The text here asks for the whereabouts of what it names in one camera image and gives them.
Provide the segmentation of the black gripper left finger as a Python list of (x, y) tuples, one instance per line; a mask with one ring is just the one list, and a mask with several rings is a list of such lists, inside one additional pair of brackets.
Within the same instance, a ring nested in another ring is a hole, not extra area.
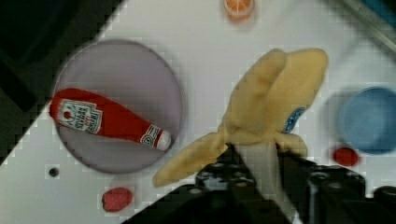
[(291, 224), (274, 147), (229, 147), (193, 184), (121, 224)]

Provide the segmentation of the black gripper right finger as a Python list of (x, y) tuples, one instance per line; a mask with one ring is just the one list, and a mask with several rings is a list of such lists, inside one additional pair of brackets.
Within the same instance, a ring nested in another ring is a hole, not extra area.
[(366, 179), (339, 165), (278, 155), (282, 187), (304, 224), (396, 224), (395, 188), (365, 195)]

